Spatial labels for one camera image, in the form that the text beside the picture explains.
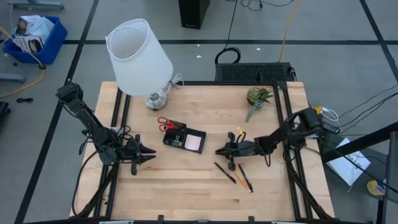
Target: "yellow cable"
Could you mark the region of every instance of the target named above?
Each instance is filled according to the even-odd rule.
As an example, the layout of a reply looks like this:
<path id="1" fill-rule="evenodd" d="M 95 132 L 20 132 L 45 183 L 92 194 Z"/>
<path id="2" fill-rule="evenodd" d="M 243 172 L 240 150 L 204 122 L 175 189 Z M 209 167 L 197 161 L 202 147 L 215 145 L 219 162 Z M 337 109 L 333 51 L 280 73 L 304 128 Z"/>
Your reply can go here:
<path id="1" fill-rule="evenodd" d="M 7 31 L 5 31 L 2 27 L 0 27 L 0 30 L 1 30 L 4 34 L 6 34 L 9 38 L 11 38 L 12 40 L 14 40 L 14 39 L 11 37 L 11 35 L 10 35 L 9 33 L 7 33 Z M 27 53 L 28 53 L 30 56 L 32 56 L 32 58 L 34 58 L 34 59 L 40 64 L 40 66 L 43 66 L 42 62 L 41 62 L 37 57 L 35 57 L 35 55 L 33 55 L 33 54 L 30 53 L 30 52 L 27 52 Z M 26 86 L 23 86 L 22 88 L 19 88 L 19 89 L 13 91 L 13 92 L 10 92 L 10 93 L 1 95 L 0 98 L 4 98 L 4 97 L 7 97 L 7 96 L 11 96 L 11 95 L 13 95 L 13 94 L 15 94 L 15 93 L 18 93 L 19 91 L 22 91 L 22 90 L 24 90 L 24 89 L 26 89 L 26 88 L 28 88 L 28 87 L 30 87 L 30 86 L 32 86 L 32 85 L 36 85 L 36 84 L 38 84 L 38 82 L 40 82 L 40 81 L 43 79 L 43 77 L 44 77 L 44 70 L 42 70 L 42 75 L 40 76 L 40 78 L 39 78 L 38 80 L 32 82 L 31 84 L 28 84 L 28 85 L 26 85 Z"/>
<path id="2" fill-rule="evenodd" d="M 278 60 L 278 62 L 280 62 L 280 61 L 282 60 L 282 56 L 284 55 L 285 41 L 286 41 L 287 33 L 288 33 L 289 28 L 290 28 L 290 25 L 291 25 L 291 23 L 292 23 L 292 21 L 293 21 L 294 14 L 296 13 L 296 9 L 297 9 L 298 4 L 299 4 L 299 0 L 296 0 L 296 2 L 294 3 L 294 7 L 293 7 L 292 14 L 290 15 L 290 19 L 289 19 L 289 21 L 287 22 L 287 26 L 286 26 L 286 30 L 285 30 L 285 35 L 284 35 L 284 41 L 282 42 L 282 48 L 281 48 L 281 50 L 280 50 L 280 55 L 279 55 L 279 60 Z"/>

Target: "succulent plant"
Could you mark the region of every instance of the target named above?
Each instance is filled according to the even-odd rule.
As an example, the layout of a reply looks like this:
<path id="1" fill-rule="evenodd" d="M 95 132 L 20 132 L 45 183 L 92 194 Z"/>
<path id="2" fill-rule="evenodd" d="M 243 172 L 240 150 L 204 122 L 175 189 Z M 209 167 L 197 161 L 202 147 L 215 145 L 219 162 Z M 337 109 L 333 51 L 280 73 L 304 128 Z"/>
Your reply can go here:
<path id="1" fill-rule="evenodd" d="M 261 109 L 264 106 L 264 102 L 270 103 L 267 99 L 270 97 L 273 97 L 271 94 L 270 90 L 267 90 L 265 88 L 251 88 L 247 95 L 246 98 L 248 99 L 248 102 L 250 103 L 251 108 L 248 112 L 248 115 L 246 115 L 245 122 L 249 122 L 251 116 L 256 110 Z"/>

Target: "wooden tabletop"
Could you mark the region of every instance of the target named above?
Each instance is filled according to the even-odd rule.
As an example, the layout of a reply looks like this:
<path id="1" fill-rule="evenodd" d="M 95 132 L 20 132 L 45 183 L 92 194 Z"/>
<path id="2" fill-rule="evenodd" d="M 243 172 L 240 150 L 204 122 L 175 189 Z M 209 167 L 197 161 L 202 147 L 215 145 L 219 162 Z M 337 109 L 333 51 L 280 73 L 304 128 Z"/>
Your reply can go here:
<path id="1" fill-rule="evenodd" d="M 308 107 L 303 83 L 288 83 L 288 86 L 293 112 Z M 246 92 L 251 87 L 185 86 L 184 90 L 170 92 L 169 102 L 161 111 L 148 110 L 142 97 L 132 97 L 127 117 L 131 134 L 140 134 L 143 145 L 157 153 L 155 159 L 138 167 L 137 176 L 131 175 L 129 164 L 121 164 L 112 219 L 156 220 L 158 215 L 164 215 L 165 220 L 244 221 L 248 216 L 254 216 L 256 221 L 294 220 L 281 144 L 271 154 L 270 167 L 261 156 L 236 158 L 235 163 L 242 165 L 252 183 L 254 193 L 251 194 L 240 183 L 233 184 L 214 165 L 217 162 L 228 170 L 228 161 L 215 155 L 215 150 L 227 142 L 227 132 L 237 134 L 239 126 L 247 132 L 246 140 L 252 141 L 254 137 L 268 135 L 279 127 L 274 98 L 256 111 L 248 123 L 244 122 L 249 110 Z M 115 82 L 102 84 L 95 114 L 104 126 L 111 123 L 116 92 Z M 280 94 L 286 116 L 283 94 Z M 157 123 L 159 116 L 207 132 L 202 154 L 164 145 L 164 133 L 159 131 Z M 307 140 L 307 144 L 318 150 L 315 140 Z M 94 147 L 89 145 L 85 158 L 93 151 Z M 309 191 L 325 211 L 334 216 L 320 156 L 305 149 L 301 150 L 301 155 Z M 87 163 L 76 197 L 77 211 L 97 190 L 101 169 L 98 156 Z M 104 195 L 101 214 L 104 214 L 107 196 Z M 305 217 L 303 203 L 300 210 Z"/>

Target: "sticky note pad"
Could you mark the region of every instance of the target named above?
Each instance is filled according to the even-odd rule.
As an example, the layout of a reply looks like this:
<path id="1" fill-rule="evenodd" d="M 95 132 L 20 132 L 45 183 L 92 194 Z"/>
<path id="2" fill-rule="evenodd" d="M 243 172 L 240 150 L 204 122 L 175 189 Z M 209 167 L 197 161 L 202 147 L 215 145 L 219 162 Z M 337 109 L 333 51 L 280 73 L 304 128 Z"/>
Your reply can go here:
<path id="1" fill-rule="evenodd" d="M 185 140 L 185 148 L 193 151 L 199 150 L 201 137 L 193 136 L 191 134 L 187 135 Z"/>

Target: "blue plastic tub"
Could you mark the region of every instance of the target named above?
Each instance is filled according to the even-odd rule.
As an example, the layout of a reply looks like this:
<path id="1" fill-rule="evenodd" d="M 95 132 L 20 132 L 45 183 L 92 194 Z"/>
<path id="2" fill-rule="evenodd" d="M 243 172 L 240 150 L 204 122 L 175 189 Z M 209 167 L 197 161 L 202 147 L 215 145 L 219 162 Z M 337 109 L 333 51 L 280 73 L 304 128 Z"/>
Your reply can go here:
<path id="1" fill-rule="evenodd" d="M 54 63 L 54 60 L 61 49 L 62 43 L 68 35 L 68 31 L 61 24 L 59 17 L 46 16 L 46 18 L 54 23 L 54 27 L 45 41 L 43 49 L 38 53 L 33 53 L 33 55 L 35 55 L 44 65 L 51 65 Z M 3 52 L 12 55 L 22 63 L 38 64 L 32 56 L 28 53 L 22 52 L 22 50 L 11 40 L 7 41 L 3 48 Z"/>

